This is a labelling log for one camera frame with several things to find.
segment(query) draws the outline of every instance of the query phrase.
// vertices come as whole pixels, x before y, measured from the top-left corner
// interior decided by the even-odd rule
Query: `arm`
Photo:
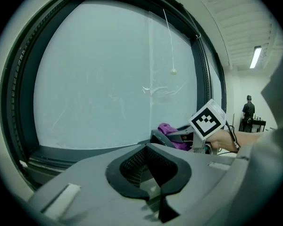
[[[260,136],[263,135],[263,132],[260,133],[246,133],[246,132],[235,132],[235,135],[237,137],[237,141],[239,145],[245,146],[249,144],[255,143]],[[232,137],[230,135],[230,132],[227,130],[219,130],[214,135],[211,135],[208,139],[208,142],[211,143],[213,148],[223,148],[230,152],[236,152],[237,149],[235,147],[235,144],[233,143]]]
[[[245,112],[246,112],[247,108],[246,108],[246,105],[244,105],[243,109],[242,109],[242,112],[243,112],[243,118],[245,116]]]

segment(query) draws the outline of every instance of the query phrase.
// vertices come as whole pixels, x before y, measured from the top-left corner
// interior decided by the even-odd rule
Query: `window frame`
[[[214,56],[214,59],[216,61],[216,67],[218,69],[218,71],[216,71],[219,79],[220,79],[220,82],[221,82],[221,93],[222,93],[222,100],[221,100],[221,108],[222,110],[226,113],[226,83],[225,83],[225,73],[224,73],[224,70],[223,70],[223,67],[221,65],[221,61],[220,61],[220,58],[218,56],[218,53],[216,52],[214,46],[213,46],[213,43],[212,41],[209,39],[208,35],[205,33],[205,31],[203,30],[203,28],[200,26],[200,24],[193,18],[193,21],[195,23],[195,26],[197,27],[199,33],[201,34],[200,36],[200,41],[202,42],[207,42],[207,47],[209,49],[211,49],[211,51],[213,52],[213,56]],[[212,91],[212,85],[210,83],[210,90],[211,90],[211,95],[213,93]]]
[[[34,116],[33,92],[43,53],[63,20],[85,0],[52,0],[41,8],[19,34],[7,59],[1,81],[0,112],[3,131],[14,162],[28,178],[38,184],[42,175],[55,176],[84,158],[118,150],[74,150],[39,144]],[[208,62],[200,33],[182,4],[175,0],[116,0],[151,11],[165,19],[163,9],[177,30],[191,42],[197,77],[197,110],[212,97]],[[25,169],[20,161],[27,164]]]

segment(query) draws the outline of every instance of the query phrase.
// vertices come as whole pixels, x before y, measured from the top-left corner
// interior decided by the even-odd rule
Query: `black mesh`
[[[149,147],[143,148],[124,161],[120,166],[120,172],[128,182],[139,188],[146,165],[159,186],[166,183],[177,173],[177,166],[174,162]]]
[[[124,161],[120,166],[120,172],[131,184],[140,187],[145,166],[145,150],[143,149]]]
[[[174,162],[160,155],[149,147],[147,150],[147,165],[155,181],[159,186],[169,181],[177,173],[177,166]]]

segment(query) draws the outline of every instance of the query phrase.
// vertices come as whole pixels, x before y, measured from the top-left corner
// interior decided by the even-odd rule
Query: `person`
[[[264,132],[260,133],[246,133],[246,132],[235,132],[237,142],[240,146],[250,145],[255,143]],[[215,149],[225,149],[229,152],[237,152],[236,146],[233,142],[231,134],[228,130],[220,129],[215,134],[207,138],[207,141],[211,143]]]
[[[247,96],[247,103],[243,107],[243,119],[242,119],[242,125],[243,125],[243,130],[244,132],[251,132],[252,128],[252,122],[253,122],[253,116],[255,113],[255,106],[251,102],[251,96]]]

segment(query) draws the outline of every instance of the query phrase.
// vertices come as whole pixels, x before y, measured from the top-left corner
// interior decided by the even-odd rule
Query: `table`
[[[260,120],[253,120],[253,125],[258,125],[259,127],[259,132],[261,131],[261,126],[263,126],[263,131],[266,126],[266,121],[260,121]]]
[[[266,121],[260,121],[260,120],[253,120],[253,125],[258,125],[259,127],[259,132],[261,131],[261,126],[263,126],[263,131],[265,129],[266,126]],[[242,131],[242,119],[240,120],[240,125],[239,125],[239,131]]]

